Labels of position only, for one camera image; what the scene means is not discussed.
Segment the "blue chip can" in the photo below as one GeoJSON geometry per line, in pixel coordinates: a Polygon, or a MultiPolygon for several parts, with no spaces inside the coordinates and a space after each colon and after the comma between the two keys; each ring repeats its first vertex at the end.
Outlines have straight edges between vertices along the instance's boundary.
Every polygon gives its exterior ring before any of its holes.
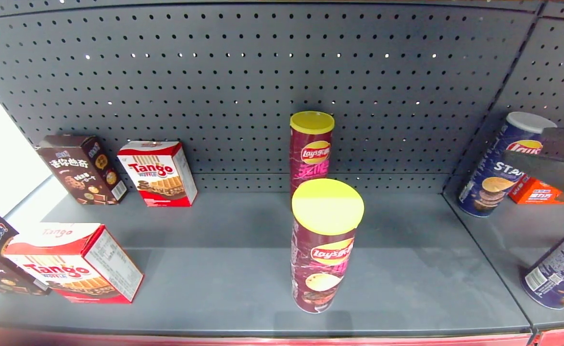
{"type": "Polygon", "coordinates": [[[528,269],[521,285],[539,304],[564,308],[564,238],[528,269]]]}
{"type": "Polygon", "coordinates": [[[523,172],[502,161],[506,150],[538,154],[543,145],[540,134],[552,121],[528,112],[511,112],[459,195],[460,208],[470,215],[488,217],[504,200],[523,172]]]}

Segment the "pegboard backboard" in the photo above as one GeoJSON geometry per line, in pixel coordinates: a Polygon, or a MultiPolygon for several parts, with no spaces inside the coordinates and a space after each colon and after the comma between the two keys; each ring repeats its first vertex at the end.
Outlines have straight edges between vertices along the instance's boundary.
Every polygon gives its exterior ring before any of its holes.
{"type": "MultiPolygon", "coordinates": [[[[205,3],[204,0],[156,0],[157,4],[185,4],[205,3]]],[[[219,0],[217,2],[235,2],[234,0],[219,0]]],[[[247,2],[262,2],[262,0],[248,0],[247,2]]],[[[407,3],[407,4],[429,4],[440,6],[464,6],[464,7],[487,7],[492,9],[509,9],[516,11],[533,12],[539,6],[538,0],[384,0],[374,1],[379,4],[407,3]]],[[[148,5],[151,0],[0,0],[0,17],[7,15],[20,15],[23,13],[37,13],[48,11],[66,11],[73,9],[85,9],[89,7],[112,7],[112,6],[139,6],[148,5]]]]}
{"type": "Polygon", "coordinates": [[[0,18],[0,102],[32,144],[186,145],[194,173],[286,173],[293,112],[334,114],[332,173],[451,173],[533,15],[373,4],[0,18]]]}
{"type": "Polygon", "coordinates": [[[511,111],[538,114],[564,127],[564,20],[541,18],[537,22],[499,100],[464,156],[459,174],[475,168],[480,152],[511,111]]]}

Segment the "white lid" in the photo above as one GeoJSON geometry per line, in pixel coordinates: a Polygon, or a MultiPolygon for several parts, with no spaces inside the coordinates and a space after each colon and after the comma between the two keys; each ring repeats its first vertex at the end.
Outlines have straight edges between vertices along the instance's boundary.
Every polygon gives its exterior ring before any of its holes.
{"type": "Polygon", "coordinates": [[[519,127],[519,129],[523,131],[532,132],[534,134],[543,133],[545,127],[557,127],[551,120],[522,111],[510,112],[508,116],[506,116],[506,121],[515,127],[519,127]]]}

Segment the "maroon chip can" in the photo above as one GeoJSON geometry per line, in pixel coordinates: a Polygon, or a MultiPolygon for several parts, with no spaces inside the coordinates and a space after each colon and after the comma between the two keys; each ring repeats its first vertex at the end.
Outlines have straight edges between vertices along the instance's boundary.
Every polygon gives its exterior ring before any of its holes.
{"type": "Polygon", "coordinates": [[[292,294],[305,312],[330,307],[348,267],[363,199],[351,186],[332,179],[304,182],[292,197],[292,294]]]}
{"type": "Polygon", "coordinates": [[[302,111],[290,117],[291,196],[304,181],[326,177],[334,126],[325,112],[302,111]]]}

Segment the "potato chip canister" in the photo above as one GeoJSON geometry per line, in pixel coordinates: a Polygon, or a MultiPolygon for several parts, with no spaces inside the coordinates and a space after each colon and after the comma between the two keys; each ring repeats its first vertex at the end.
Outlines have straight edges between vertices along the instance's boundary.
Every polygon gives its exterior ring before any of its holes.
{"type": "Polygon", "coordinates": [[[526,271],[521,285],[539,304],[564,308],[564,238],[526,271]]]}
{"type": "Polygon", "coordinates": [[[304,182],[292,197],[292,295],[305,312],[321,313],[332,303],[348,266],[363,199],[333,179],[304,182]]]}
{"type": "Polygon", "coordinates": [[[290,117],[290,195],[301,183],[326,177],[335,120],[330,114],[302,111],[290,117]]]}
{"type": "Polygon", "coordinates": [[[536,114],[510,112],[506,116],[506,123],[460,193],[461,210],[473,216],[488,217],[524,174],[503,161],[504,151],[539,154],[543,148],[540,134],[546,127],[557,125],[536,114]]]}

